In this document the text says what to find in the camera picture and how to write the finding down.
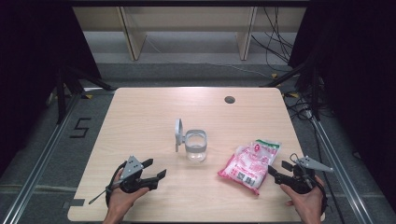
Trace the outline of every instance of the aluminum rail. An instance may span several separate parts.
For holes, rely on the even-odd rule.
[[[315,117],[312,117],[310,111],[307,111],[306,113],[308,113],[309,118],[312,118],[313,124],[318,130],[318,137],[321,139],[324,145],[324,151],[326,153],[326,156],[329,159],[330,164],[334,168],[334,173],[338,181],[340,182],[341,188],[343,189],[346,198],[349,201],[349,204],[352,207],[352,210],[355,213],[355,216],[358,219],[359,223],[374,223],[363,199],[361,198],[351,179],[349,178],[349,175],[347,174],[344,165],[341,163],[339,157],[337,156],[337,153],[332,146],[332,142],[324,131],[320,121],[317,121]]]
[[[64,116],[64,119],[62,120],[61,123],[55,126],[55,129],[51,137],[49,138],[48,143],[46,144],[43,152],[41,153],[40,157],[35,163],[35,167],[33,168],[32,172],[29,174],[29,177],[24,183],[17,198],[15,199],[13,204],[8,208],[8,211],[6,213],[6,218],[3,221],[4,224],[8,224],[8,223],[14,224],[14,223],[18,223],[18,221],[20,220],[26,205],[29,203],[29,200],[32,197],[33,191],[35,190],[35,186],[37,185],[40,177],[44,173],[44,170],[50,160],[52,152],[58,145],[62,133],[64,132],[64,128],[67,125],[70,119],[70,115],[73,112],[73,109],[75,108],[80,97],[81,97],[80,95],[73,95],[72,98],[70,99],[70,102],[68,103],[66,108],[66,114]]]

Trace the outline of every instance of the black handheld controller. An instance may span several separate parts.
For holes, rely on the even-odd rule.
[[[275,183],[278,185],[285,184],[299,194],[309,193],[314,187],[318,187],[323,194],[321,205],[321,213],[323,214],[327,207],[327,196],[323,186],[321,186],[315,178],[315,170],[333,172],[333,169],[309,157],[304,157],[302,159],[297,158],[295,165],[282,161],[282,167],[293,172],[293,176],[283,175],[274,167],[268,165],[268,174],[274,177]]]
[[[293,176],[283,175],[274,167],[268,166],[268,174],[274,177],[276,184],[285,184],[299,194],[306,194],[317,185],[315,181],[312,181],[315,180],[315,170],[305,169],[305,174],[299,165],[292,165],[286,161],[282,161],[282,167],[293,172]]]

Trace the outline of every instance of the printed number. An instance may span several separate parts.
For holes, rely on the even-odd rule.
[[[75,126],[75,130],[84,130],[84,134],[83,134],[83,135],[70,135],[70,138],[84,138],[84,137],[85,137],[85,134],[87,133],[87,131],[88,131],[90,128],[81,128],[81,127],[78,127],[79,123],[80,123],[82,120],[91,120],[91,118],[81,118],[81,119],[78,119],[78,121],[77,121],[77,124],[76,124],[76,126]]]

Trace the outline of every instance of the black cable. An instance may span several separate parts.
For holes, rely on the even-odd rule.
[[[274,34],[276,34],[277,40],[278,40],[278,42],[279,42],[279,44],[280,44],[280,47],[281,47],[281,50],[282,50],[283,54],[285,55],[284,57],[286,58],[286,54],[288,54],[288,56],[290,57],[289,52],[286,50],[285,44],[283,43],[283,41],[286,41],[286,40],[285,40],[285,39],[280,35],[280,33],[279,33],[279,26],[278,26],[278,24],[277,24],[277,16],[278,16],[279,8],[278,8],[278,7],[275,8],[275,15],[276,15],[276,16],[275,16],[275,23],[274,23],[274,24],[272,23],[272,20],[270,19],[269,15],[268,15],[268,13],[267,13],[267,10],[265,9],[265,7],[264,7],[263,9],[264,9],[265,15],[266,15],[266,17],[267,17],[268,21],[270,22],[271,27],[272,27],[272,29],[273,29],[273,33],[272,33],[271,36],[270,36],[270,42],[271,42],[272,39],[274,39]]]
[[[288,59],[285,58],[284,56],[282,56],[281,54],[279,54],[278,52],[274,51],[273,49],[267,48],[264,46],[264,44],[260,43],[260,41],[258,41],[256,39],[256,37],[254,37],[254,35],[251,36],[262,48],[267,49],[269,51],[271,51],[273,54],[275,54],[277,57],[279,57],[283,62],[287,63]]]

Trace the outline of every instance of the black cord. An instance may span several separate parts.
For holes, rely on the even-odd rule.
[[[281,48],[281,50],[282,50],[282,52],[283,52],[284,57],[287,58],[287,57],[286,57],[286,54],[290,57],[289,52],[288,52],[287,49],[285,48],[285,45],[288,46],[288,47],[290,47],[290,48],[292,48],[292,44],[290,44],[288,41],[286,41],[286,40],[280,35],[280,33],[279,33],[279,25],[278,25],[278,23],[277,23],[277,17],[278,17],[278,13],[279,13],[279,7],[275,7],[275,22],[274,22],[274,23],[272,23],[272,20],[271,20],[271,18],[269,17],[269,15],[268,15],[267,10],[265,9],[265,7],[264,7],[263,9],[264,9],[265,15],[266,15],[266,17],[267,17],[268,21],[270,22],[271,27],[272,27],[272,29],[273,29],[273,32],[272,32],[271,36],[269,36],[269,37],[270,37],[270,41],[269,41],[269,42],[271,42],[271,40],[274,39],[274,34],[275,34],[275,35],[277,36],[277,42],[279,42],[279,45],[280,45],[280,48]]]

